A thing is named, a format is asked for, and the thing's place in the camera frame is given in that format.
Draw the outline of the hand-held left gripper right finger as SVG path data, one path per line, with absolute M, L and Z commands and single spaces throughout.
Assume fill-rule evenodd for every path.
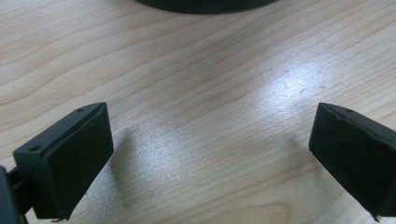
M 308 146 L 373 218 L 396 217 L 396 131 L 351 109 L 320 103 Z

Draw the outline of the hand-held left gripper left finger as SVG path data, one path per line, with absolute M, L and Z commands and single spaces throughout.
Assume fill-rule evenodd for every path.
M 69 219 L 112 154 L 105 103 L 74 110 L 13 152 L 21 176 L 33 182 L 42 219 Z

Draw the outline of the dark round object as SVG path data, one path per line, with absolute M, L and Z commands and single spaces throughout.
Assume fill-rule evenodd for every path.
M 221 14 L 264 7 L 277 0 L 136 0 L 168 11 L 188 14 Z

